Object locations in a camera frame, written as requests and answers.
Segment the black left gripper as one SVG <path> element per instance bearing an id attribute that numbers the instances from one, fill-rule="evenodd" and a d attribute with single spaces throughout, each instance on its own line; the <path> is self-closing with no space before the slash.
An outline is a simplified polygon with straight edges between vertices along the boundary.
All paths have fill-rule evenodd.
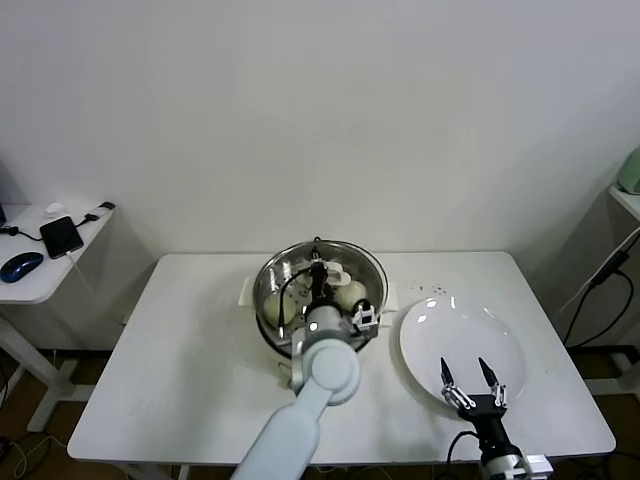
<path id="1" fill-rule="evenodd" d="M 328 271 L 323 265 L 323 259 L 317 246 L 313 246 L 310 252 L 311 298 L 312 304 L 326 298 L 326 283 Z"/>

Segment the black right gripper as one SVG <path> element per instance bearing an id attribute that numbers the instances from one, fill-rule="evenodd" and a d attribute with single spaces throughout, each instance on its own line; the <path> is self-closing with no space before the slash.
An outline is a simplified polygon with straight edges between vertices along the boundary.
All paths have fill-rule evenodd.
<path id="1" fill-rule="evenodd" d="M 440 358 L 441 395 L 446 403 L 457 411 L 458 416 L 470 422 L 479 440 L 482 453 L 517 453 L 511 442 L 502 418 L 507 409 L 506 386 L 501 384 L 494 370 L 482 358 L 478 358 L 483 377 L 491 395 L 472 395 L 471 398 L 456 384 L 446 360 Z"/>

